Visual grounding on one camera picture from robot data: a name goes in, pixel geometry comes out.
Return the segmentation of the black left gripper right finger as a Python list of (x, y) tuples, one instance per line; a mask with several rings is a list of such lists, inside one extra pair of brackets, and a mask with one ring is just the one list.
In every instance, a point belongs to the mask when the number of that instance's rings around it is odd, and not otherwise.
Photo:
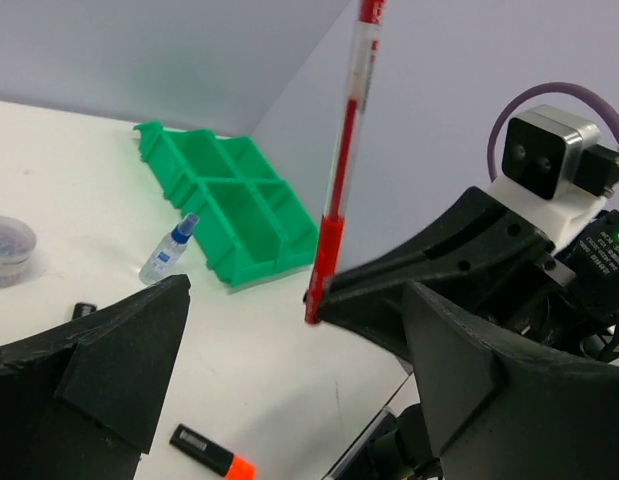
[(447, 479), (619, 479), (619, 366), (539, 345), (411, 282), (403, 321)]

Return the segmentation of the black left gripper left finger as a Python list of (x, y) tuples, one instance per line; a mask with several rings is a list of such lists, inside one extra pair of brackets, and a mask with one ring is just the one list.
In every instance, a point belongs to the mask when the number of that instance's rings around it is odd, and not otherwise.
[(191, 284), (169, 276), (0, 346), (0, 479), (131, 479), (151, 449)]

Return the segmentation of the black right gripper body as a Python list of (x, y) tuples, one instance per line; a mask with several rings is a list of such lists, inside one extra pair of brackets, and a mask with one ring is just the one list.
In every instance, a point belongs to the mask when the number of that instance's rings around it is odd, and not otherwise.
[(542, 345), (610, 363), (619, 358), (619, 211), (604, 210), (564, 248), (508, 209), (454, 224), (455, 302)]

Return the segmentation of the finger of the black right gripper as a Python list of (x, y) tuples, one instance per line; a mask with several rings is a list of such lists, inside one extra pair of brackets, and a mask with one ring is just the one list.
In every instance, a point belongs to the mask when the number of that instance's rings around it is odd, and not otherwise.
[(402, 360), (410, 359), (400, 300), (374, 296), (324, 300), (321, 320), (348, 330)]
[(530, 221), (471, 187), (425, 229), (390, 252), (335, 276), (324, 305), (381, 295), (409, 280), (478, 305), (554, 242)]

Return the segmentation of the red gel pen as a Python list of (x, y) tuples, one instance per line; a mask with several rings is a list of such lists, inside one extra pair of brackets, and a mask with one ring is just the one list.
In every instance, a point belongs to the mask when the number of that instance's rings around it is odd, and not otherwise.
[(304, 321), (319, 323), (319, 304), (334, 277), (345, 225), (349, 183), (379, 49), (383, 1), (358, 3), (348, 64), (345, 102), (321, 217), (317, 251), (305, 298)]

